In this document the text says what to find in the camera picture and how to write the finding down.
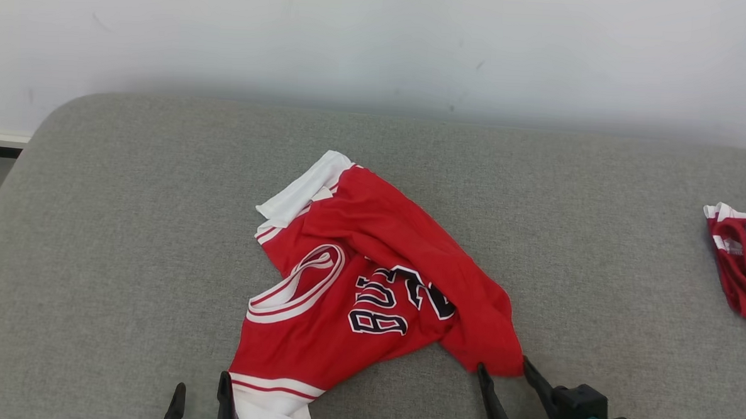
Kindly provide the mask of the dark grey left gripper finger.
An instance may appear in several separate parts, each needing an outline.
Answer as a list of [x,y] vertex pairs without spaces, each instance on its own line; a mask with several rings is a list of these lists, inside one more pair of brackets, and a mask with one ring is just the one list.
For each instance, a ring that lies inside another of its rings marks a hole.
[[222,372],[218,386],[216,387],[216,399],[218,400],[218,415],[216,419],[239,419],[236,413],[232,387],[230,373],[228,371]]
[[185,415],[186,385],[176,385],[168,410],[163,419],[182,419]]

